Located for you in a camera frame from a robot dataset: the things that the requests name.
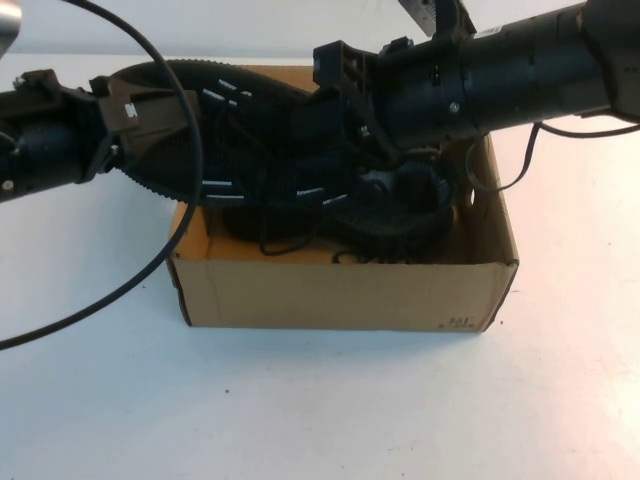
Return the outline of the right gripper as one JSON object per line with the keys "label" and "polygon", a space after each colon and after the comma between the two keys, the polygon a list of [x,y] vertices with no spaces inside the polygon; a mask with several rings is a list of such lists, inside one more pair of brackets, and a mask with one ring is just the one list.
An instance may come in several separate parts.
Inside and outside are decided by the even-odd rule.
{"label": "right gripper", "polygon": [[472,136],[462,41],[392,41],[378,53],[335,41],[313,51],[313,80],[368,166],[398,151]]}

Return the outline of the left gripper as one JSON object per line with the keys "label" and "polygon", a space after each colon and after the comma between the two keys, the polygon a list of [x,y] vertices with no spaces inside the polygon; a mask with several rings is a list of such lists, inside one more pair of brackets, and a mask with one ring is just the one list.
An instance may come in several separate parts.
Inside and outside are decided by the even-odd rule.
{"label": "left gripper", "polygon": [[185,111],[170,88],[111,75],[85,90],[62,86],[51,69],[22,74],[13,87],[13,192],[87,183],[131,164],[189,129],[184,119],[142,118],[169,111]]}

